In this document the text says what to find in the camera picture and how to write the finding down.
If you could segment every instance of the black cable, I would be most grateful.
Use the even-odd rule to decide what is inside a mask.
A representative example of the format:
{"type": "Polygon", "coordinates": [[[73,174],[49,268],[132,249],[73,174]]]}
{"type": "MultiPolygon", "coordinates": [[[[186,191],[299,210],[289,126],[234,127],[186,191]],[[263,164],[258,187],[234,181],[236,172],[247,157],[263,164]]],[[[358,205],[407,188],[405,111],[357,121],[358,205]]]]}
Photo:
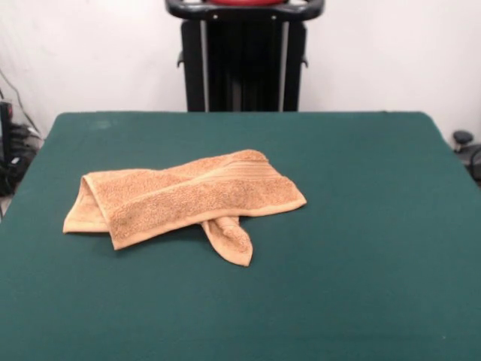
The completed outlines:
{"type": "Polygon", "coordinates": [[[27,120],[29,121],[30,125],[32,126],[33,129],[35,129],[35,131],[38,133],[38,134],[41,134],[40,131],[38,130],[38,127],[35,125],[35,123],[33,123],[33,120],[32,118],[27,114],[25,108],[23,107],[23,103],[22,103],[22,99],[20,98],[20,93],[18,91],[18,89],[8,80],[8,78],[5,76],[4,72],[2,71],[2,68],[0,68],[0,75],[3,77],[3,79],[5,80],[5,83],[8,84],[8,86],[15,92],[15,94],[17,95],[17,99],[18,99],[18,105],[20,107],[20,110],[22,111],[23,115],[25,115],[25,118],[27,118],[27,120]]]}

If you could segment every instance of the black equipment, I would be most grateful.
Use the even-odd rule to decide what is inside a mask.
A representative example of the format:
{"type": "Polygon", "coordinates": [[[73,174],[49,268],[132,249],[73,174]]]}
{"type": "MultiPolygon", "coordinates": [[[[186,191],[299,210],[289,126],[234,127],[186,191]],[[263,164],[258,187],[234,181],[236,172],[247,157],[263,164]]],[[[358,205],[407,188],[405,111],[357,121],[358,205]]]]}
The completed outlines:
{"type": "Polygon", "coordinates": [[[456,142],[455,153],[466,167],[471,177],[481,182],[481,144],[471,144],[474,137],[471,133],[457,131],[452,135],[456,142]]]}
{"type": "Polygon", "coordinates": [[[306,29],[324,0],[166,0],[182,25],[189,111],[297,111],[306,29]]]}

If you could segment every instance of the red object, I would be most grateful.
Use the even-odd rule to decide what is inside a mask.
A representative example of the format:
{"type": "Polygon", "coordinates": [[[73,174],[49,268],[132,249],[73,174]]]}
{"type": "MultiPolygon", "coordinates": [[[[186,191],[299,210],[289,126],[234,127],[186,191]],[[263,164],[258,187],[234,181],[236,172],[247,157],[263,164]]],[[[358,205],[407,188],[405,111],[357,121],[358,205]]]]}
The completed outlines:
{"type": "Polygon", "coordinates": [[[210,0],[213,4],[230,6],[265,6],[284,3],[284,0],[210,0]]]}

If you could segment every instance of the table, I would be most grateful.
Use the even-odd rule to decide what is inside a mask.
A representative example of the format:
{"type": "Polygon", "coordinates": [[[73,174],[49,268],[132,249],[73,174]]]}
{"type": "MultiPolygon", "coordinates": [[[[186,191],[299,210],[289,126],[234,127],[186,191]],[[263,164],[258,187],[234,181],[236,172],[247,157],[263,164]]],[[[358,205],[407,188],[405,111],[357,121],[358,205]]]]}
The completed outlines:
{"type": "Polygon", "coordinates": [[[0,226],[0,359],[479,360],[481,198],[421,113],[63,114],[0,226]],[[63,235],[80,176],[246,148],[298,185],[244,219],[114,251],[63,235]]]}

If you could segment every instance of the towel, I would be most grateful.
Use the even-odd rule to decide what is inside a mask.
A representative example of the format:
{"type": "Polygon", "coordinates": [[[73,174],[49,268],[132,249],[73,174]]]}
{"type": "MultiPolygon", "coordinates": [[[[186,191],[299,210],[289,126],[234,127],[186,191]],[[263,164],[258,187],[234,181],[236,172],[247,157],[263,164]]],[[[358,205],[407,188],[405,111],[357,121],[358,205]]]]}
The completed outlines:
{"type": "Polygon", "coordinates": [[[277,214],[305,204],[296,185],[264,154],[242,150],[161,171],[86,174],[63,232],[109,232],[113,248],[120,250],[198,223],[220,256],[248,266],[253,246],[239,216],[277,214]]]}

